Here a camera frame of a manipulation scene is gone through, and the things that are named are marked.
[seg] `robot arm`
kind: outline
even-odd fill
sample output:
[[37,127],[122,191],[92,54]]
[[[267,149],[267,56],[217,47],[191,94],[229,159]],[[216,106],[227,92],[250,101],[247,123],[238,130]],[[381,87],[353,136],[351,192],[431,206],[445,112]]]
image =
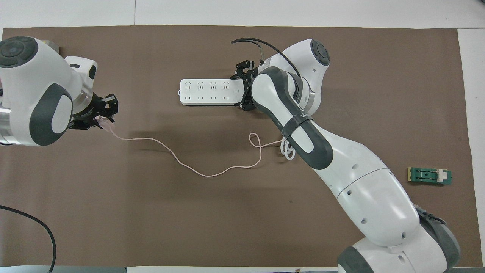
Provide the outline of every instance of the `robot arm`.
[[446,224],[417,209],[372,151],[312,120],[310,114],[320,104],[323,75],[329,65],[323,45],[306,40],[283,53],[301,77],[275,55],[258,68],[252,100],[322,178],[365,235],[339,256],[339,272],[442,273],[455,265],[459,246]]
[[92,92],[95,61],[63,59],[42,41],[12,37],[0,42],[0,144],[46,146],[69,129],[114,122],[118,100]]

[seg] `power outlet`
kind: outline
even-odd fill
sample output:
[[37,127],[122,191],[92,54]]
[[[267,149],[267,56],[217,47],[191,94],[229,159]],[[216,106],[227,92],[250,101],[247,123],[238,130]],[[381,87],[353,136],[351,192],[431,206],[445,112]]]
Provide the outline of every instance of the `power outlet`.
[[234,105],[243,94],[243,81],[228,79],[183,79],[178,91],[183,105]]

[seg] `white power strip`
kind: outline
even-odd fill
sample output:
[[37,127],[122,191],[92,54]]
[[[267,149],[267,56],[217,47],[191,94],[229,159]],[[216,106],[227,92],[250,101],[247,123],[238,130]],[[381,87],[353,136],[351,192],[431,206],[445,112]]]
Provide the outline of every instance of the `white power strip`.
[[183,79],[178,91],[183,105],[234,105],[243,94],[243,81],[228,79]]

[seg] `brown paper sheet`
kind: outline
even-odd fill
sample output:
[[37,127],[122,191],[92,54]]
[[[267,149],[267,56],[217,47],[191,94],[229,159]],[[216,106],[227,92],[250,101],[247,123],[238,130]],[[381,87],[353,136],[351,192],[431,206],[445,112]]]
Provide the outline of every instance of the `brown paper sheet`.
[[[281,135],[261,112],[188,107],[184,78],[227,78],[256,46],[315,38],[331,67],[313,115],[326,130],[374,151],[412,201],[442,217],[462,248],[459,266],[481,266],[465,95],[456,30],[233,26],[5,29],[4,38],[52,40],[61,55],[99,64],[94,91],[115,93],[122,137],[155,137],[207,174],[258,158],[247,135]],[[267,56],[273,54],[265,48]],[[407,167],[446,168],[453,184],[406,181]],[[126,142],[92,128],[48,147],[2,147],[0,204],[47,223],[57,264],[78,266],[336,266],[363,236],[301,158],[263,149],[261,163],[203,178],[160,145]],[[0,212],[0,264],[50,263],[36,223]]]

